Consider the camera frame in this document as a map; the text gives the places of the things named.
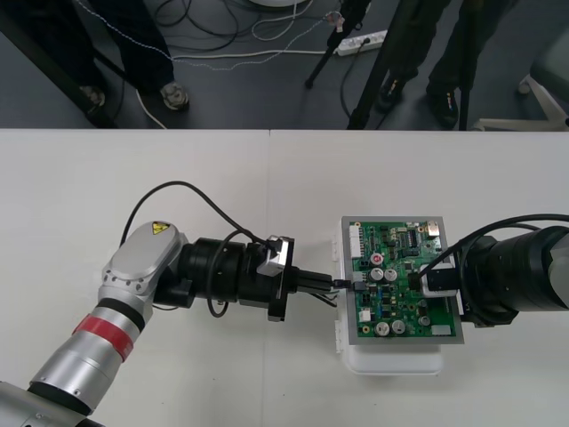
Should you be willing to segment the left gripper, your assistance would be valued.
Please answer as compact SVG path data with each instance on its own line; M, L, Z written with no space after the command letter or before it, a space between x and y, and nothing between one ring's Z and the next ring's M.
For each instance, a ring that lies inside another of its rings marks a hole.
M289 294L327 295L333 290L330 275L301 270L293 266L293 238L269 238L266 257L266 276L271 284L268 303L268 319L285 320Z

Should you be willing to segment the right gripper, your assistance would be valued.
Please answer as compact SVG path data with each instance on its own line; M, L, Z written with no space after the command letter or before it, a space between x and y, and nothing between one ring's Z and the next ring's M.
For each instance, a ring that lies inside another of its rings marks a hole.
M470 322L475 328L487 328L488 324L485 316L480 313L477 307L476 301L472 299L472 295L469 291L468 282L466 278L466 260L467 260L467 249L461 248L458 254L457 261L457 271L459 274L459 280L461 283L461 304L463 308L463 314L461 315L461 320L463 322ZM409 289L413 291L420 291L422 289L422 284L420 283L423 274L421 272L411 272L408 274Z

